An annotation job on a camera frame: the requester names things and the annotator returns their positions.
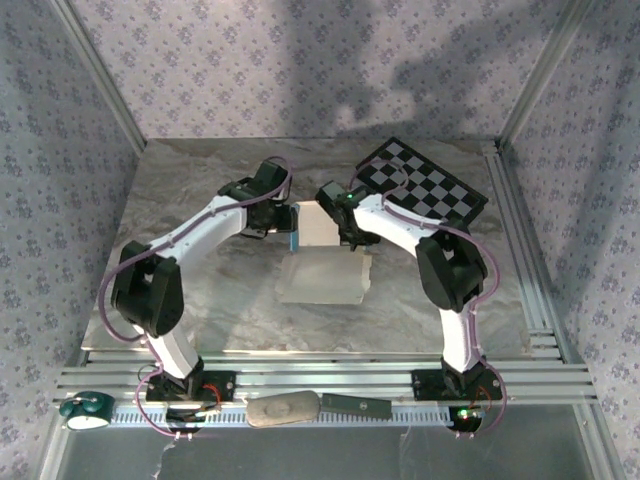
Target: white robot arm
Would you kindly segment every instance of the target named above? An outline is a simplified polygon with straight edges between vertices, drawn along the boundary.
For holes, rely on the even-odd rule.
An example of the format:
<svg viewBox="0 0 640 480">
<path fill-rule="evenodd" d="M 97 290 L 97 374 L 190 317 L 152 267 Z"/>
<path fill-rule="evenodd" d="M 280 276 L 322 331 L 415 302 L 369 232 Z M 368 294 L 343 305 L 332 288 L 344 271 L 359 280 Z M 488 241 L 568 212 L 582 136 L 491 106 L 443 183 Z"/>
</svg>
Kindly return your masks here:
<svg viewBox="0 0 640 480">
<path fill-rule="evenodd" d="M 213 214 L 221 207 L 239 202 L 246 204 L 247 199 L 273 190 L 283 181 L 279 169 L 284 170 L 270 164 L 265 168 L 266 173 L 261 174 L 259 170 L 254 178 L 225 186 L 202 211 L 171 233 L 147 246 L 131 242 L 122 251 L 121 263 L 159 245 L 169 245 L 119 273 L 111 303 L 137 331 L 146 333 L 151 348 L 162 361 L 164 380 L 171 384 L 173 393 L 177 392 L 176 399 L 197 399 L 204 381 L 203 361 L 179 324 L 184 310 L 181 269 L 194 265 L 227 238 L 246 228 L 265 234 L 291 232 L 297 228 L 295 210 L 284 205 L 282 198 Z M 400 207 L 394 209 L 423 226 L 413 226 L 394 217 L 383 208 L 381 195 L 371 194 L 365 187 L 345 192 L 331 182 L 319 190 L 316 200 L 338 224 L 341 239 L 352 248 L 377 243 L 383 237 L 416 258 L 424 291 L 440 309 L 444 333 L 443 373 L 445 379 L 449 378 L 445 383 L 454 392 L 464 390 L 465 385 L 473 381 L 469 372 L 475 372 L 480 365 L 478 350 L 471 344 L 468 320 L 468 303 L 479 295 L 487 275 L 477 249 L 429 228 L 437 225 L 437 220 Z M 464 225 L 453 227 L 464 228 Z"/>
<path fill-rule="evenodd" d="M 172 232 L 146 246 L 130 242 L 122 250 L 120 263 L 167 245 L 116 276 L 111 304 L 139 333 L 146 334 L 162 362 L 163 376 L 179 398 L 196 396 L 203 372 L 202 359 L 179 323 L 184 310 L 181 272 L 247 228 L 264 236 L 295 230 L 296 212 L 284 204 L 288 192 L 253 201 L 277 189 L 286 178 L 284 168 L 266 160 L 254 177 L 225 185 L 198 214 Z"/>
<path fill-rule="evenodd" d="M 398 213 L 424 225 L 437 225 L 440 220 L 421 217 L 409 210 L 394 206 Z M 428 227 L 417 227 L 403 222 L 389 214 L 382 206 L 382 195 L 369 195 L 353 210 L 356 224 L 365 232 L 375 233 L 391 243 L 396 244 L 416 257 L 416 251 L 423 238 L 431 237 L 438 230 Z M 444 361 L 456 371 L 463 373 L 471 369 L 479 361 L 477 350 L 471 345 L 469 332 L 469 305 L 465 304 L 460 312 L 440 308 L 442 333 L 444 336 Z"/>
<path fill-rule="evenodd" d="M 452 393 L 461 394 L 483 371 L 481 352 L 472 344 L 469 317 L 469 302 L 480 295 L 487 277 L 477 248 L 436 228 L 439 220 L 421 217 L 397 205 L 392 208 L 399 215 L 389 213 L 382 195 L 373 194 L 365 186 L 347 192 L 329 182 L 319 190 L 316 201 L 338 225 L 341 239 L 352 248 L 377 243 L 382 237 L 416 258 L 423 289 L 440 310 L 445 383 Z M 468 233 L 461 220 L 446 225 Z"/>
</svg>

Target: gray floor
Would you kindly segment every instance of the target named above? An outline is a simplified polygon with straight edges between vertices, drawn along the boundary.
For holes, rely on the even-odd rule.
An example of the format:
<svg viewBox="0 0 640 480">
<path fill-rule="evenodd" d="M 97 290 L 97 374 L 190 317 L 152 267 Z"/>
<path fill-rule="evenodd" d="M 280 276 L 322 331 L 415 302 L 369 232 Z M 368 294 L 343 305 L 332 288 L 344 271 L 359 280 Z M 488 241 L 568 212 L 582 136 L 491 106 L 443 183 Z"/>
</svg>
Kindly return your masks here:
<svg viewBox="0 0 640 480">
<path fill-rule="evenodd" d="M 381 141 L 192 140 L 150 142 L 129 196 L 109 266 L 131 239 L 150 241 L 206 205 L 217 189 L 252 174 L 268 155 L 295 168 L 292 200 L 312 199 L 329 180 L 343 184 L 354 166 Z M 482 346 L 491 353 L 529 349 L 519 284 L 484 159 L 474 144 L 408 143 L 490 202 L 472 223 L 472 234 L 499 259 L 503 283 L 480 309 Z M 357 306 L 285 305 L 275 285 L 288 238 L 233 238 L 189 272 L 183 272 L 183 325 L 200 351 L 221 349 L 301 351 L 439 352 L 437 309 L 422 291 L 415 260 L 383 243 L 373 248 L 371 289 Z M 488 286 L 493 278 L 487 280 Z M 110 317 L 118 322 L 117 312 Z M 118 323 L 121 330 L 128 328 Z M 94 309 L 85 348 L 120 347 L 102 328 Z"/>
</svg>

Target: purple cable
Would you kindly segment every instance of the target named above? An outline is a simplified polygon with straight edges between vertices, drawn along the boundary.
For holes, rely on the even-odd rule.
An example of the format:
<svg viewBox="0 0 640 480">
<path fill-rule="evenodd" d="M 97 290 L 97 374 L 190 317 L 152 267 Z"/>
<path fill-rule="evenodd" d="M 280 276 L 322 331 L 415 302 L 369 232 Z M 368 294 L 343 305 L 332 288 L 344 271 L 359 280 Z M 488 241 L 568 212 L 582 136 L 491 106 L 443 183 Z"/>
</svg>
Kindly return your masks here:
<svg viewBox="0 0 640 480">
<path fill-rule="evenodd" d="M 154 370 L 153 372 L 151 372 L 149 374 L 147 374 L 142 380 L 140 380 L 140 383 L 138 383 L 138 386 L 136 387 L 136 392 L 134 394 L 133 399 L 136 402 L 136 406 L 138 407 L 138 411 L 140 412 L 140 415 L 142 415 L 144 417 L 144 419 L 147 421 L 147 423 L 149 424 L 149 426 L 151 428 L 153 428 L 159 434 L 164 435 L 165 437 L 175 437 L 176 436 L 175 433 L 171 433 L 171 432 L 168 432 L 168 431 L 160 428 L 160 426 L 158 426 L 157 423 L 155 423 L 153 420 L 151 420 L 151 417 L 149 417 L 149 415 L 147 415 L 147 412 L 144 411 L 144 408 L 142 408 L 142 403 L 140 402 L 140 391 L 142 390 L 142 386 L 145 383 L 149 383 L 149 380 L 151 380 L 156 375 L 161 375 L 162 372 L 164 372 L 164 367 L 162 366 L 162 361 L 157 356 L 157 354 L 153 350 L 153 347 L 151 346 L 150 343 L 149 343 L 149 350 L 151 351 L 153 356 L 156 358 L 156 361 L 158 362 L 158 369 Z"/>
<path fill-rule="evenodd" d="M 471 341 L 471 348 L 474 350 L 474 353 L 477 354 L 478 358 L 480 359 L 479 360 L 480 363 L 487 370 L 489 370 L 491 373 L 493 373 L 496 376 L 496 378 L 498 379 L 498 382 L 500 383 L 500 393 L 502 394 L 502 405 L 501 405 L 501 408 L 500 408 L 500 412 L 498 413 L 498 416 L 491 423 L 491 425 L 489 425 L 487 428 L 485 428 L 485 429 L 480 431 L 480 433 L 487 433 L 487 432 L 493 430 L 495 427 L 497 427 L 498 424 L 500 424 L 500 422 L 502 421 L 502 418 L 504 417 L 504 413 L 505 413 L 505 410 L 507 408 L 507 388 L 505 386 L 504 379 L 502 378 L 502 375 L 500 375 L 500 372 L 498 372 L 498 370 L 493 365 L 491 365 L 489 362 L 487 362 L 485 360 L 485 358 L 482 356 L 482 353 L 480 352 L 480 348 L 479 348 L 479 345 L 478 345 L 478 337 L 477 337 L 477 333 L 476 333 L 476 311 L 477 311 L 478 305 L 480 305 L 482 302 L 485 302 L 486 300 L 488 300 L 496 292 L 496 290 L 498 290 L 498 287 L 500 285 L 500 277 L 501 277 L 500 268 L 498 267 L 498 261 L 496 260 L 495 256 L 489 250 L 487 250 L 487 248 L 485 248 L 484 245 L 482 245 L 480 242 L 478 242 L 476 239 L 474 239 L 468 233 L 463 232 L 463 231 L 458 230 L 458 229 L 455 229 L 455 228 L 447 227 L 445 225 L 423 223 L 421 221 L 415 220 L 412 217 L 407 217 L 406 215 L 403 215 L 402 213 L 397 212 L 396 210 L 391 208 L 389 205 L 387 205 L 386 201 L 387 201 L 387 198 L 390 195 L 393 195 L 395 192 L 405 188 L 409 184 L 409 175 L 407 174 L 407 172 L 404 170 L 404 168 L 402 166 L 396 165 L 393 162 L 390 162 L 390 161 L 387 161 L 387 160 L 382 160 L 382 159 L 377 159 L 377 160 L 373 160 L 372 162 L 368 162 L 368 163 L 362 165 L 360 168 L 358 168 L 355 171 L 355 173 L 353 174 L 353 176 L 349 180 L 349 190 L 351 190 L 353 188 L 353 184 L 354 184 L 354 182 L 355 182 L 355 180 L 356 180 L 356 178 L 357 178 L 357 176 L 358 176 L 358 174 L 360 172 L 362 172 L 365 168 L 367 168 L 371 164 L 379 163 L 379 162 L 384 162 L 384 163 L 393 165 L 396 169 L 398 169 L 398 171 L 402 172 L 404 174 L 404 177 L 405 177 L 404 181 L 402 182 L 402 185 L 398 185 L 396 188 L 393 188 L 393 189 L 385 192 L 382 195 L 381 206 L 382 206 L 382 208 L 384 208 L 385 212 L 387 212 L 390 215 L 398 218 L 399 220 L 402 220 L 403 222 L 409 223 L 410 225 L 414 225 L 414 226 L 420 227 L 420 228 L 442 230 L 444 232 L 449 233 L 450 235 L 455 235 L 457 237 L 462 238 L 463 240 L 468 241 L 469 243 L 474 245 L 480 251 L 480 253 L 482 255 L 484 255 L 485 258 L 487 258 L 489 260 L 489 263 L 491 265 L 491 269 L 493 270 L 493 272 L 495 274 L 496 278 L 495 278 L 495 281 L 494 281 L 493 285 L 491 286 L 491 288 L 487 292 L 485 292 L 483 295 L 480 295 L 479 297 L 476 297 L 471 301 L 471 304 L 469 305 L 469 317 L 468 317 L 469 318 L 469 336 L 470 336 L 470 341 Z M 468 434 L 468 436 L 473 437 L 473 436 L 475 436 L 475 433 Z"/>
<path fill-rule="evenodd" d="M 107 296 L 107 288 L 109 287 L 109 284 L 113 281 L 113 279 L 123 270 L 125 270 L 126 268 L 131 267 L 132 265 L 134 265 L 135 263 L 144 260 L 146 258 L 149 258 L 150 256 L 170 247 L 173 243 L 175 242 L 179 242 L 181 239 L 183 239 L 186 235 L 188 235 L 189 233 L 191 233 L 195 228 L 197 228 L 202 222 L 204 222 L 205 220 L 208 220 L 209 218 L 213 218 L 214 216 L 216 216 L 218 213 L 221 212 L 225 212 L 227 210 L 232 210 L 234 208 L 244 208 L 244 207 L 248 207 L 250 205 L 254 205 L 256 203 L 262 202 L 263 200 L 267 200 L 269 198 L 272 198 L 276 195 L 278 195 L 282 190 L 284 190 L 285 188 L 288 187 L 288 185 L 291 183 L 291 179 L 292 179 L 292 168 L 291 168 L 291 164 L 289 163 L 289 161 L 286 158 L 280 157 L 280 156 L 271 156 L 266 158 L 264 161 L 267 160 L 282 160 L 286 167 L 287 167 L 287 176 L 285 177 L 284 181 L 274 190 L 265 193 L 264 195 L 261 195 L 259 197 L 256 198 L 252 198 L 251 200 L 244 200 L 242 202 L 238 202 L 238 203 L 232 203 L 229 205 L 224 205 L 222 207 L 218 207 L 216 208 L 213 212 L 207 212 L 202 214 L 200 217 L 196 218 L 187 228 L 185 228 L 183 231 L 181 231 L 180 233 L 176 234 L 175 237 L 173 237 L 171 240 L 158 245 L 152 249 L 149 249 L 143 253 L 140 253 L 134 257 L 131 257 L 130 259 L 122 262 L 121 264 L 119 264 L 117 267 L 115 267 L 113 270 L 111 270 L 110 272 L 108 272 L 104 279 L 102 280 L 102 283 L 100 284 L 100 289 L 98 290 L 98 310 L 100 312 L 100 319 L 102 320 L 102 323 L 104 324 L 105 328 L 107 329 L 107 331 L 109 332 L 109 334 L 115 338 L 116 340 L 123 342 L 123 343 L 132 343 L 132 342 L 137 342 L 140 339 L 142 339 L 143 335 L 137 335 L 135 337 L 125 337 L 124 335 L 122 335 L 121 333 L 117 332 L 115 328 L 113 328 L 113 325 L 111 325 L 111 322 L 109 321 L 109 319 L 107 318 L 107 309 L 106 309 L 106 296 Z"/>
</svg>

